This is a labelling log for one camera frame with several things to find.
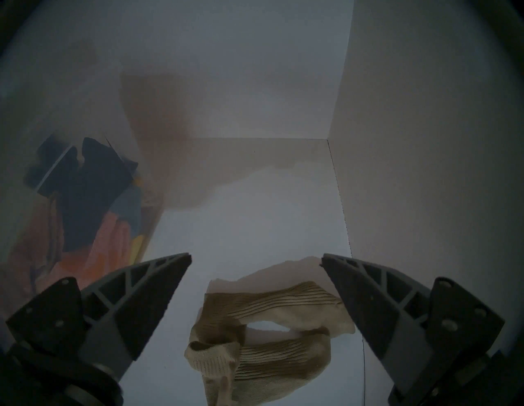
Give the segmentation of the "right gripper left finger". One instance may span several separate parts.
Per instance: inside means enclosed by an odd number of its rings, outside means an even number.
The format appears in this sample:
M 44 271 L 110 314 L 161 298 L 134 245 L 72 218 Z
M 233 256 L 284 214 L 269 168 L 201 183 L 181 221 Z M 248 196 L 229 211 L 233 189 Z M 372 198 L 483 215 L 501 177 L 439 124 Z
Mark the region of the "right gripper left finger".
M 33 350 L 106 366 L 120 380 L 191 263 L 189 253 L 166 256 L 117 269 L 84 289 L 74 277 L 61 278 L 16 311 L 7 327 Z

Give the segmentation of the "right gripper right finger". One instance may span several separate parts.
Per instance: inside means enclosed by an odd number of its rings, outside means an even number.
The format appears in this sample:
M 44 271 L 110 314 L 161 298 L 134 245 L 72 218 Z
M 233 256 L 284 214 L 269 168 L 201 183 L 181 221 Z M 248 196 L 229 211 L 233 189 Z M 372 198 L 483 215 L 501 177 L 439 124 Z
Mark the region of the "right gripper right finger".
M 428 288 L 397 269 L 335 254 L 322 268 L 396 388 L 432 388 L 485 355 L 505 321 L 448 277 Z

